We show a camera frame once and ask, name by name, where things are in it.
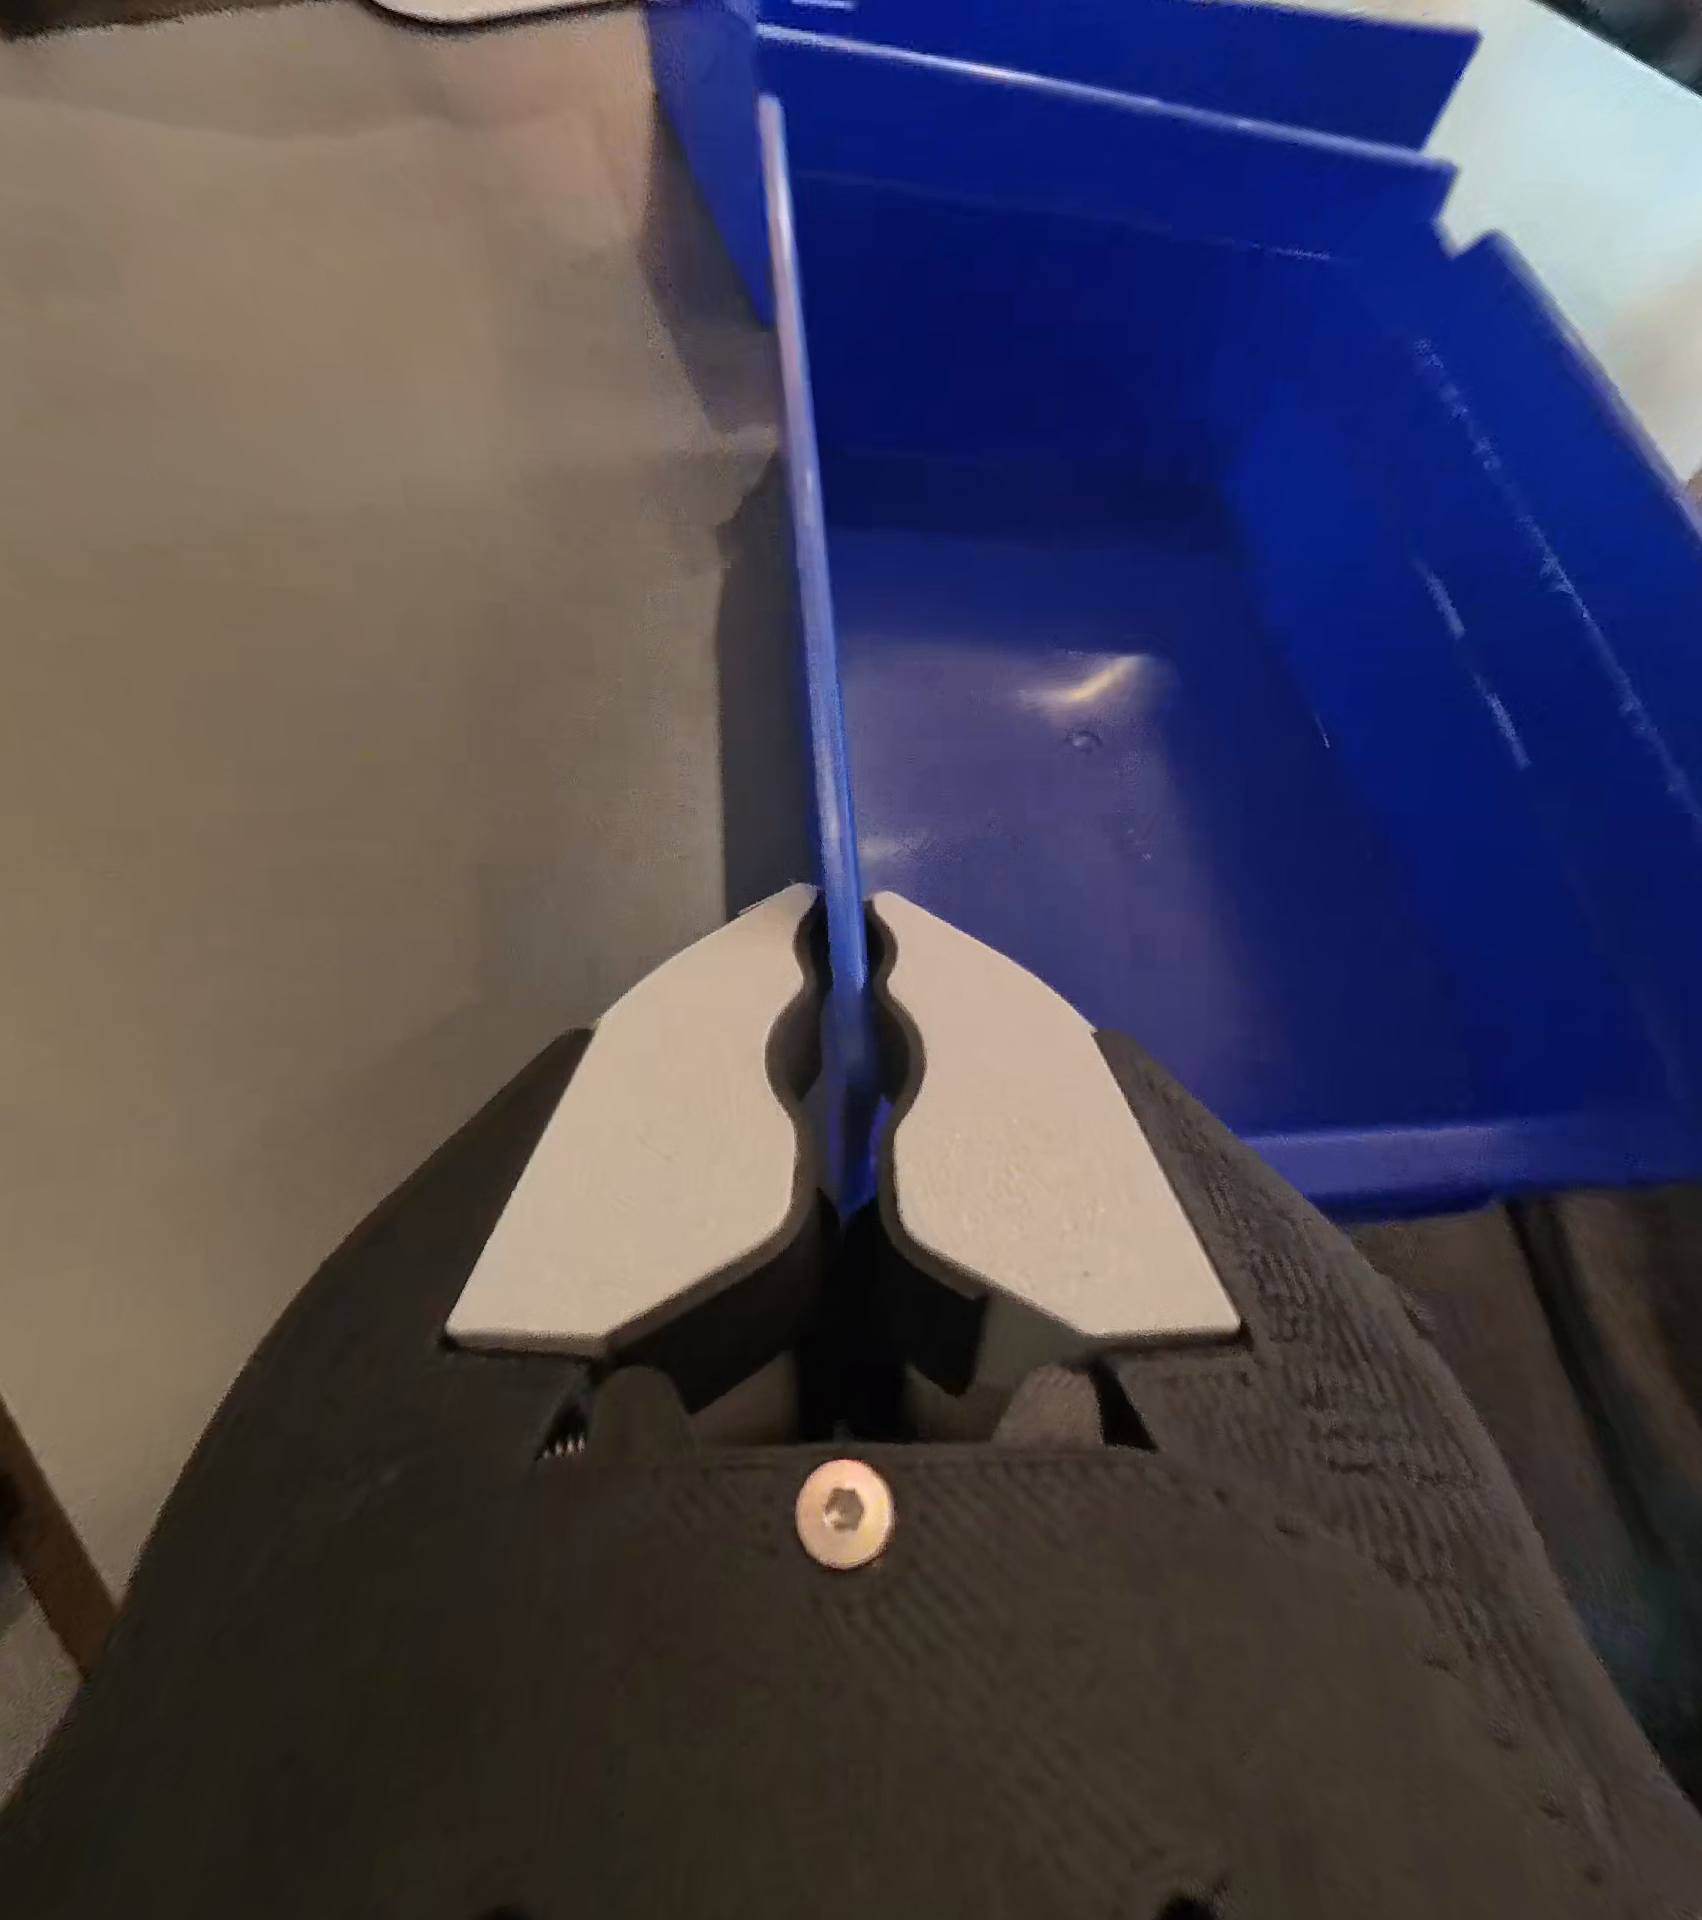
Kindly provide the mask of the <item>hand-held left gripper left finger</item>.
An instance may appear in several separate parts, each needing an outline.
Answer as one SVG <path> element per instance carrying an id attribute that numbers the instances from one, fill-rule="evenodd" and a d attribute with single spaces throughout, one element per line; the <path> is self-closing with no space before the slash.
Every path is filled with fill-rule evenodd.
<path id="1" fill-rule="evenodd" d="M 615 1353 L 785 1249 L 817 1193 L 817 916 L 788 884 L 598 1015 L 449 1314 L 456 1347 Z"/>

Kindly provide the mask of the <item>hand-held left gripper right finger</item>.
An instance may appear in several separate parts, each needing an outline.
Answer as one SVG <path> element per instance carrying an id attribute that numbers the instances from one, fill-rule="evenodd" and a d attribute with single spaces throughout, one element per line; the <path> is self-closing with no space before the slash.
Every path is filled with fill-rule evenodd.
<path id="1" fill-rule="evenodd" d="M 1223 1342 L 1245 1318 L 1097 1026 L 982 938 L 870 897 L 887 1228 L 973 1342 Z"/>

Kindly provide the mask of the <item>blue plastic bin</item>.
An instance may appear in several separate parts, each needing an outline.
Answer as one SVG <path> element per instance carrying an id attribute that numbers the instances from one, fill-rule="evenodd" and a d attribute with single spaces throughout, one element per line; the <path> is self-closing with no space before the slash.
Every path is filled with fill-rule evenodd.
<path id="1" fill-rule="evenodd" d="M 1453 167 L 773 12 L 834 901 L 1329 1211 L 1702 1180 L 1702 519 Z"/>
<path id="2" fill-rule="evenodd" d="M 1424 149 L 1480 49 L 1467 26 L 1226 1 L 646 4 L 652 92 L 755 309 L 770 319 L 763 28 L 838 36 Z"/>

